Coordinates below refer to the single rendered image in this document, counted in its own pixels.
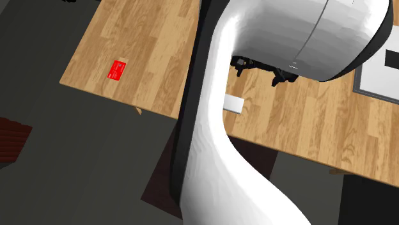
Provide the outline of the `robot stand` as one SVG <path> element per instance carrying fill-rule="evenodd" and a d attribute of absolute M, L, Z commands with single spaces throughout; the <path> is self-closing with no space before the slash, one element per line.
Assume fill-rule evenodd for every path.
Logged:
<path fill-rule="evenodd" d="M 276 150 L 260 146 L 248 141 L 230 136 L 230 141 L 236 150 L 266 179 L 269 179 L 278 155 Z M 141 200 L 153 205 L 179 219 L 182 218 L 180 208 L 169 193 L 170 160 L 175 140 L 172 131 L 160 159 L 141 196 Z"/>

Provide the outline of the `small white box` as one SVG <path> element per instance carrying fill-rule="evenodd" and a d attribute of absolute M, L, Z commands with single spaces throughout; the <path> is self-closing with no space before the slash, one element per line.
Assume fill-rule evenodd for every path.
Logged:
<path fill-rule="evenodd" d="M 223 109 L 231 113 L 241 114 L 244 106 L 244 101 L 245 100 L 243 98 L 225 94 Z"/>

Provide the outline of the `dark red ribbed block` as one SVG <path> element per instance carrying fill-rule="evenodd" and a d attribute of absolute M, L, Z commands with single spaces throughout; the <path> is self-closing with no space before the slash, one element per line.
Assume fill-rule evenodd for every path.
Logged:
<path fill-rule="evenodd" d="M 17 161 L 32 129 L 29 125 L 0 118 L 0 163 Z"/>

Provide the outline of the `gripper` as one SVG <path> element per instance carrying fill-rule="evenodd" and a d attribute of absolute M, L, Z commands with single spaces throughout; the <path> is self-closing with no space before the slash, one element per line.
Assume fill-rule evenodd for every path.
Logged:
<path fill-rule="evenodd" d="M 280 82 L 295 82 L 298 78 L 298 75 L 292 74 L 290 72 L 283 71 L 279 68 L 274 68 L 273 66 L 266 65 L 259 61 L 255 61 L 249 58 L 245 58 L 242 56 L 233 56 L 230 62 L 231 66 L 234 66 L 237 70 L 237 77 L 240 77 L 241 73 L 245 69 L 259 68 L 261 70 L 265 70 L 268 72 L 273 72 L 275 78 L 272 80 L 272 87 L 275 87 Z"/>

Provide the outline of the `red card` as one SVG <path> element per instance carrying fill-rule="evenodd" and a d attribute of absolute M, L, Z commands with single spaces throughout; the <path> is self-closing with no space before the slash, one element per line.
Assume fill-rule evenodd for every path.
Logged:
<path fill-rule="evenodd" d="M 107 77 L 109 79 L 119 81 L 126 65 L 127 64 L 125 62 L 114 60 Z"/>

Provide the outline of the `wooden table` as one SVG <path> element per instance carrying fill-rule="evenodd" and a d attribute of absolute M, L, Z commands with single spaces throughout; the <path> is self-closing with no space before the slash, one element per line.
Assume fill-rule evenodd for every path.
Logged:
<path fill-rule="evenodd" d="M 199 0 L 101 0 L 60 83 L 177 118 Z M 107 77 L 114 60 L 127 65 Z M 231 136 L 399 187 L 399 105 L 353 92 L 354 74 L 330 82 L 230 72 L 227 93 L 245 100 L 225 112 Z"/>

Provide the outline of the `white flat grey-framed board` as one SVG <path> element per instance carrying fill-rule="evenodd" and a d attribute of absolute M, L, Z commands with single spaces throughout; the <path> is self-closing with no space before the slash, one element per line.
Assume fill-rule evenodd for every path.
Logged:
<path fill-rule="evenodd" d="M 353 92 L 399 105 L 399 50 L 380 49 L 357 67 Z"/>

